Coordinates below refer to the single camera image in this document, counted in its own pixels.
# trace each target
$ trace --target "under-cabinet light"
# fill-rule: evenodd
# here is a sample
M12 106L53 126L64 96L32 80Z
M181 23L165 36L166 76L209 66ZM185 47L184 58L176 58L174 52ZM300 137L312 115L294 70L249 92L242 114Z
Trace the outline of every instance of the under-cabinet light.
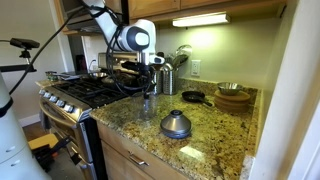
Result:
M225 13L203 14L174 19L172 25L176 27L201 26L208 24L229 23L230 17Z

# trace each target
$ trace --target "black cable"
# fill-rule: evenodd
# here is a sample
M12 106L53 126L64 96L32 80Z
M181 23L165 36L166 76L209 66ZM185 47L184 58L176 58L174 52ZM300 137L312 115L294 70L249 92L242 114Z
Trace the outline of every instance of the black cable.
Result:
M33 57L32 61L29 63L29 66L27 67L27 69L25 70L25 72L23 73L23 75L21 76L21 78L19 79L19 81L15 84L15 86L11 89L11 91L9 92L9 94L11 95L17 88L18 86L21 84L21 82L24 80L24 78L27 76L29 70L31 69L33 63L36 61L36 59L38 58L38 56L40 55L40 53L43 51L44 48L47 47L47 45L52 41L53 38L55 38L57 36L57 34L67 25L67 23L70 21L70 19L76 15L77 13L79 13L80 11L82 11L85 7L80 8L79 10L75 11L74 13L72 13L70 15L70 17L68 17L68 19L63 23L63 25L58 29L58 31L56 31L48 40L47 42L39 49L39 51L37 52L37 54Z

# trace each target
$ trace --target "stainless steel oven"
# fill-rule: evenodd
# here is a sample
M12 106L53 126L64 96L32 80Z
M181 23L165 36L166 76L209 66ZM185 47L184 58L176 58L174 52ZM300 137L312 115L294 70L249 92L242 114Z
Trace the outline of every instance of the stainless steel oven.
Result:
M80 80L45 87L39 94L40 108L52 127L50 131L58 138L70 137L67 150L85 179L107 179L96 121L89 117L89 112L125 95L103 84Z

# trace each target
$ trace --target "stove knob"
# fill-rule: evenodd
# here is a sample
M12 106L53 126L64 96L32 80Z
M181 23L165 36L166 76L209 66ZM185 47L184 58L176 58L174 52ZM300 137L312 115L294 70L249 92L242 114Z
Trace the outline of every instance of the stove knob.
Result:
M46 93L46 91L44 89L40 89L39 94L44 95L44 93Z
M51 96L50 99L49 99L49 101L53 102L53 103L57 102L57 100L58 100L57 96Z
M44 93L43 97L49 99L51 97L51 93L46 92L46 93Z
M62 101L62 100L58 100L58 101L56 102L56 105L59 106L59 107L64 107L64 104L65 104L65 102Z
M71 113L72 110L73 110L73 106L70 105L70 104L66 104L66 105L64 106L64 110L65 110L66 112L68 112L68 113Z

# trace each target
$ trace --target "oven handle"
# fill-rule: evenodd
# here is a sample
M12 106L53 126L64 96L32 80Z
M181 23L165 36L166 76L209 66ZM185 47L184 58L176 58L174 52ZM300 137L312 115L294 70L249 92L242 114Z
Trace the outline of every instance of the oven handle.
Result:
M64 119L61 119L59 117L54 116L53 114L51 114L46 107L44 107L45 101L43 101L42 99L40 99L40 108L43 111L44 114L46 114L49 118L53 119L54 121L63 124L65 126L71 127L72 129L77 129L77 125L75 123L71 123L71 122L66 122Z

